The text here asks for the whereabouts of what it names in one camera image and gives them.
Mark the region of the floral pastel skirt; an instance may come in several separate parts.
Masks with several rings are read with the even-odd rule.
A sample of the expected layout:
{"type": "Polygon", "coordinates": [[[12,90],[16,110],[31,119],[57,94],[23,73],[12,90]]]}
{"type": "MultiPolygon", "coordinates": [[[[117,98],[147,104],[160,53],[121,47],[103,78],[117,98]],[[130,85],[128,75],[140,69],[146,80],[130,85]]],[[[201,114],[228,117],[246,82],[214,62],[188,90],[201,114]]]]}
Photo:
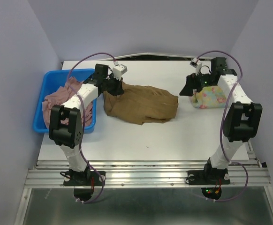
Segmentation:
{"type": "Polygon", "coordinates": [[[203,87],[200,92],[193,91],[193,96],[189,97],[194,108],[224,108],[226,96],[218,86],[203,87]]]}

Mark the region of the brown skirt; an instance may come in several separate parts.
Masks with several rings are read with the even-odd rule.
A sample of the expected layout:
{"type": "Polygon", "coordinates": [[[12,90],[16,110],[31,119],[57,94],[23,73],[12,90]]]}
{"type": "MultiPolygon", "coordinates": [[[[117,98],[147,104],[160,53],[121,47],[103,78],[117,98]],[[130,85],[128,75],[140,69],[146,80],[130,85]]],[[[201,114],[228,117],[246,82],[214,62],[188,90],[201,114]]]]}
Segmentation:
{"type": "Polygon", "coordinates": [[[152,86],[122,84],[124,93],[103,92],[106,115],[128,123],[165,123],[176,117],[178,97],[152,86]]]}

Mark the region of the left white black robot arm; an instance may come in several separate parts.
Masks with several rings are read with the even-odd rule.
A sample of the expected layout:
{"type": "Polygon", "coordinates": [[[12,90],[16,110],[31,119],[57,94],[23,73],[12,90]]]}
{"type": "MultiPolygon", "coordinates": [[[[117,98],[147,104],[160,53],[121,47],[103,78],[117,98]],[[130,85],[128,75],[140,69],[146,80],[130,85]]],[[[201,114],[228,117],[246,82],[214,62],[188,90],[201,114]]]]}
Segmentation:
{"type": "Polygon", "coordinates": [[[108,65],[96,64],[94,73],[84,80],[81,88],[62,105],[51,109],[49,138],[58,145],[66,156],[69,169],[61,172],[64,186],[88,186],[105,179],[105,173],[92,171],[81,150],[86,106],[107,91],[113,96],[122,95],[122,76],[127,72],[123,64],[115,63],[112,69],[108,65]]]}

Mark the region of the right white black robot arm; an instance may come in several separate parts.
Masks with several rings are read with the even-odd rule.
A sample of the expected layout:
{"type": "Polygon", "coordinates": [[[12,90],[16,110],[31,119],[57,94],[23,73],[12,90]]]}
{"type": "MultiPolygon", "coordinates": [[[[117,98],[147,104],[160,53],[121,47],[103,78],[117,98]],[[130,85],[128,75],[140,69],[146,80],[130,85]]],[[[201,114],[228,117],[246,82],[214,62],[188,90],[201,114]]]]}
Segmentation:
{"type": "Polygon", "coordinates": [[[203,65],[198,58],[192,59],[190,64],[196,71],[186,77],[180,95],[192,97],[205,87],[219,87],[226,103],[220,124],[220,145],[203,170],[188,171],[189,183],[199,185],[223,181],[228,184],[229,162],[243,143],[256,136],[263,108],[245,94],[237,73],[227,67],[226,58],[213,58],[208,74],[201,72],[203,65]]]}

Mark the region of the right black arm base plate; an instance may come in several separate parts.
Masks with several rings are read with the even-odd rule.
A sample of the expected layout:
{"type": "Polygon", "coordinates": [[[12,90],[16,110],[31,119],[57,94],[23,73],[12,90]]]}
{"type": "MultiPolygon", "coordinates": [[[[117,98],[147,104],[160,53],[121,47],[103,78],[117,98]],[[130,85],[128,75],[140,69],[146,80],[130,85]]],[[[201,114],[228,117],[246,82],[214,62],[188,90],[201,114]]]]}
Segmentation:
{"type": "Polygon", "coordinates": [[[203,170],[187,171],[188,184],[190,185],[228,185],[230,179],[227,169],[205,172],[203,170]]]}

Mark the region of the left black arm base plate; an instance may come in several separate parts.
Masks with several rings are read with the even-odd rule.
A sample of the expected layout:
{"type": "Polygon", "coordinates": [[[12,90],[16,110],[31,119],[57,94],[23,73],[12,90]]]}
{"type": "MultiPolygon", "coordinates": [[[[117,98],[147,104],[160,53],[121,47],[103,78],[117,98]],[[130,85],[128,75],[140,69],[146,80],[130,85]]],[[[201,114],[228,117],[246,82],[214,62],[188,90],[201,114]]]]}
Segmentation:
{"type": "Polygon", "coordinates": [[[66,187],[101,186],[102,178],[105,179],[106,172],[99,171],[99,173],[100,175],[95,171],[74,172],[68,170],[60,172],[60,175],[63,177],[63,185],[66,187]]]}

